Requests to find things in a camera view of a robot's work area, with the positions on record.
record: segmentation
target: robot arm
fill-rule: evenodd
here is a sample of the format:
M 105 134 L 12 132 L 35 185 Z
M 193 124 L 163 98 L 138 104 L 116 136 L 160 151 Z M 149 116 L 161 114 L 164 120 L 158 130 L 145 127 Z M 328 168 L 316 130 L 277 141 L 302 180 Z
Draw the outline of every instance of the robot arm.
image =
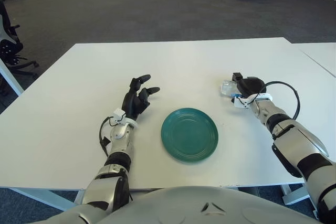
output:
M 133 129 L 137 127 L 135 121 L 150 105 L 148 96 L 160 90 L 160 88 L 143 88 L 137 95 L 140 85 L 150 77 L 147 74 L 133 78 L 130 90 L 124 97 L 122 110 L 116 109 L 109 118 L 112 119 L 114 126 L 110 134 L 112 148 L 104 166 L 86 189 L 82 204 L 113 212 L 129 202 L 128 172 L 133 159 L 131 136 Z
M 242 104 L 242 108 L 245 104 L 245 108 L 251 108 L 272 134 L 272 150 L 286 170 L 295 177 L 305 179 L 309 195 L 318 208 L 320 221 L 333 220 L 331 222 L 335 223 L 336 164 L 328 159 L 326 147 L 284 110 L 276 107 L 268 94 L 256 97 L 259 91 L 266 92 L 261 80 L 243 79 L 240 73 L 234 73 L 233 80 L 237 82 L 240 92 L 249 96 L 248 99 L 235 98 L 235 104 Z

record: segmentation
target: white table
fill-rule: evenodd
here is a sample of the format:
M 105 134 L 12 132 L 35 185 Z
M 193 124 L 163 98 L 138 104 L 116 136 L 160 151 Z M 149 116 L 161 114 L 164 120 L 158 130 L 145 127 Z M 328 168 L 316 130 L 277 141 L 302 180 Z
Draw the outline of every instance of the white table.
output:
M 98 141 L 101 121 L 121 106 L 132 77 L 147 73 L 152 79 L 144 87 L 161 91 L 150 96 L 134 131 L 131 189 L 303 182 L 283 168 L 270 133 L 253 113 L 219 95 L 222 81 L 238 71 L 293 85 L 301 99 L 298 121 L 335 160 L 335 103 L 324 100 L 334 101 L 335 79 L 284 38 L 77 44 L 0 115 L 0 163 L 6 164 L 0 166 L 0 186 L 56 207 L 59 198 L 22 188 L 86 188 L 106 160 Z M 292 91 L 268 91 L 293 115 Z M 164 119 L 183 107 L 202 110 L 218 129 L 216 151 L 198 164 L 176 161 L 161 143 Z
M 302 43 L 294 46 L 336 77 L 336 43 Z

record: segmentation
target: office chair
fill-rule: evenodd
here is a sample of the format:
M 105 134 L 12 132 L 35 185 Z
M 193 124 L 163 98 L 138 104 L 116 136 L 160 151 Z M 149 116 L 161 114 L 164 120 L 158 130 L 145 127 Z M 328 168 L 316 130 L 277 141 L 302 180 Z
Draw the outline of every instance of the office chair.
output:
M 0 58 L 7 64 L 11 73 L 32 76 L 34 79 L 37 79 L 37 73 L 20 70 L 30 65 L 34 65 L 35 68 L 39 65 L 36 61 L 29 61 L 19 65 L 20 59 L 27 60 L 17 55 L 23 49 L 23 45 L 15 32 L 15 29 L 20 27 L 20 25 L 11 26 L 10 24 L 11 21 L 9 20 L 5 5 L 0 1 Z

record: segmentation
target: teal plate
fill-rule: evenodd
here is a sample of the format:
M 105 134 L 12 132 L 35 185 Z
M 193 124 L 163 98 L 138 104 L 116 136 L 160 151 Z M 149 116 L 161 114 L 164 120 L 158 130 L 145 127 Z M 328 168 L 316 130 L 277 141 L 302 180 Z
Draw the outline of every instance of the teal plate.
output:
M 216 149 L 218 131 L 204 112 L 183 108 L 175 110 L 164 120 L 161 139 L 170 155 L 184 162 L 198 162 Z

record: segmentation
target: gray carpet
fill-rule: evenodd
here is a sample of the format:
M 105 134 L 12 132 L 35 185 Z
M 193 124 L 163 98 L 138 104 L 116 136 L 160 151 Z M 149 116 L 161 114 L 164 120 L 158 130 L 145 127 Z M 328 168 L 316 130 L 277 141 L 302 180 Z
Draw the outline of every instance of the gray carpet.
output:
M 24 44 L 21 55 L 39 62 L 38 73 L 75 43 L 263 37 L 285 37 L 292 43 L 336 42 L 333 0 L 6 0 L 5 5 L 12 25 L 21 25 L 17 30 Z M 33 82 L 17 79 L 24 88 Z M 10 88 L 7 96 L 0 95 L 0 112 L 15 98 Z M 259 193 L 280 204 L 279 190 L 262 187 Z M 311 215 L 309 200 L 292 207 Z M 0 189 L 0 223 L 37 221 L 58 212 Z

